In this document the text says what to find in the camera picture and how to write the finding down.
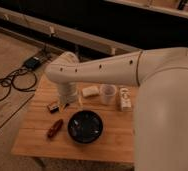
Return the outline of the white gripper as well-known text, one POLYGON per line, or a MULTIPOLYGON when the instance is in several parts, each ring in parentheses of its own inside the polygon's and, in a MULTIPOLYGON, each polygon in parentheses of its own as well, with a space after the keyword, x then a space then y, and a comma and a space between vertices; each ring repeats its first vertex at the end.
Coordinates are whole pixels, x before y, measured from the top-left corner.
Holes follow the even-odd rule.
POLYGON ((59 100, 62 104, 73 103, 77 100, 78 91, 75 83, 62 83, 58 85, 59 100))

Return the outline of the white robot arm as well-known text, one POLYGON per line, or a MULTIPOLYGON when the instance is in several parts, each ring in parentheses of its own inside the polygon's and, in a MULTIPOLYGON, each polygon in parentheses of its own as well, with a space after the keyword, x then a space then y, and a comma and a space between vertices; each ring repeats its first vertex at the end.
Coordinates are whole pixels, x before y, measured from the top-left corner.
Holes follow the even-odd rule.
POLYGON ((136 86, 135 171, 188 171, 188 48, 126 53, 80 63, 65 52, 46 68, 56 84, 136 86))

